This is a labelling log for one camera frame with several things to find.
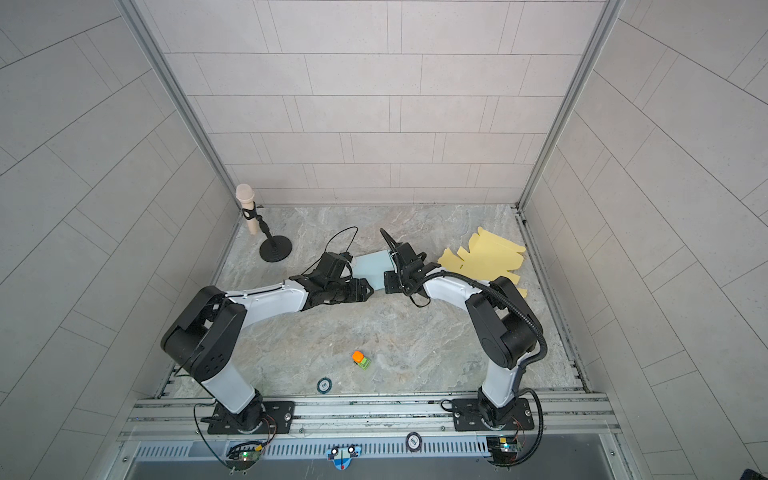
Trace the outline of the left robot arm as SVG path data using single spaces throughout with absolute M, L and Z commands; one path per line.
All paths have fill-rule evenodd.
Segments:
M 266 417 L 262 396 L 231 357 L 241 331 L 257 322 L 321 305 L 362 303 L 373 294 L 368 280 L 356 278 L 348 253 L 326 252 L 308 274 L 252 290 L 198 291 L 163 335 L 161 349 L 216 400 L 224 421 L 251 433 Z

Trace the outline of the round black white disc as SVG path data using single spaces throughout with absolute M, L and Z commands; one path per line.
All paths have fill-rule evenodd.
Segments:
M 420 452 L 422 449 L 422 445 L 423 445 L 423 440 L 419 433 L 410 432 L 406 436 L 405 446 L 408 452 L 411 452 L 411 453 Z

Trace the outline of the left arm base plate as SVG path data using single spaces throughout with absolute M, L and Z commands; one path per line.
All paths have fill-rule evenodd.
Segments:
M 201 421 L 212 435 L 287 434 L 295 407 L 292 401 L 256 402 L 233 414 L 217 403 L 213 413 Z

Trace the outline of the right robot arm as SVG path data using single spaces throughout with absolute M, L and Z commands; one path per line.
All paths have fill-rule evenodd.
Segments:
M 478 410 L 491 428 L 512 421 L 527 367 L 543 360 L 548 345 L 543 327 L 514 283 L 506 277 L 490 282 L 473 280 L 427 262 L 407 242 L 384 236 L 394 270 L 397 292 L 419 295 L 453 305 L 469 315 L 479 343 L 489 359 L 478 391 Z

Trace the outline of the beige microphone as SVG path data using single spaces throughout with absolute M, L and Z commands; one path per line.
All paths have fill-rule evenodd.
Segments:
M 256 220 L 255 192 L 253 188 L 248 184 L 241 183 L 236 187 L 235 196 L 240 203 L 241 212 L 249 232 L 252 235 L 257 235 L 260 232 L 260 227 Z

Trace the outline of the yellow paper box stack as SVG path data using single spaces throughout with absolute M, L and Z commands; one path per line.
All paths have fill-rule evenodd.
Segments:
M 448 271 L 474 280 L 492 281 L 503 276 L 518 285 L 520 276 L 515 271 L 523 264 L 524 246 L 482 227 L 472 234 L 468 246 L 469 249 L 459 247 L 456 253 L 446 248 L 438 263 Z

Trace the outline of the green circuit board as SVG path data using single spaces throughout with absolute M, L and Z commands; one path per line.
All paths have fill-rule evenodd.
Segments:
M 265 449 L 265 443 L 261 441 L 247 441 L 231 446 L 226 458 L 231 469 L 245 471 L 258 462 Z
M 520 443 L 516 437 L 488 436 L 486 444 L 490 457 L 488 461 L 495 466 L 511 466 L 517 461 Z

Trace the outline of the orange green toy block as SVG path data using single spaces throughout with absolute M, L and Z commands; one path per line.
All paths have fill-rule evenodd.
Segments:
M 370 365 L 370 359 L 366 357 L 361 351 L 355 351 L 352 354 L 352 359 L 356 365 L 365 370 Z

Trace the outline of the blue sticker marker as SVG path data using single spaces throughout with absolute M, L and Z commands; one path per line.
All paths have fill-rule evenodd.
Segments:
M 326 458 L 339 471 L 345 471 L 349 468 L 353 459 L 361 454 L 359 445 L 332 446 L 326 452 Z

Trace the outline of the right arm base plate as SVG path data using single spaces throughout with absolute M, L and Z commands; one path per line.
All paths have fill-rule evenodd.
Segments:
M 441 407 L 452 415 L 458 432 L 535 429 L 533 410 L 524 398 L 512 400 L 501 408 L 486 400 L 454 398 L 443 401 Z

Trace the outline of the right green circuit board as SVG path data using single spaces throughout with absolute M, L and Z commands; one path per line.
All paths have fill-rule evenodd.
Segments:
M 520 443 L 516 437 L 488 436 L 486 444 L 490 457 L 488 461 L 495 466 L 511 466 L 517 461 Z

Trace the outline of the left green circuit board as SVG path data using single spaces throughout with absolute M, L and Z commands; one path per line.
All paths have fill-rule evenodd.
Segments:
M 231 446 L 226 458 L 231 469 L 245 471 L 258 462 L 265 449 L 265 443 L 261 441 L 247 441 Z

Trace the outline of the light blue paper box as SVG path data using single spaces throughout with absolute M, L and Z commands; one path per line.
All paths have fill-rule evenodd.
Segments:
M 356 256 L 352 260 L 353 276 L 365 278 L 371 285 L 382 283 L 384 273 L 394 271 L 395 266 L 388 250 Z

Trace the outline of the black microphone stand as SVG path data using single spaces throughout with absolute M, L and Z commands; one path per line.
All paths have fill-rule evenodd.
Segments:
M 259 247 L 259 255 L 262 260 L 268 263 L 277 263 L 290 255 L 292 252 L 291 241 L 286 236 L 273 235 L 268 224 L 258 213 L 255 206 L 251 208 L 242 207 L 241 211 L 249 229 L 252 232 L 258 230 L 266 237 Z

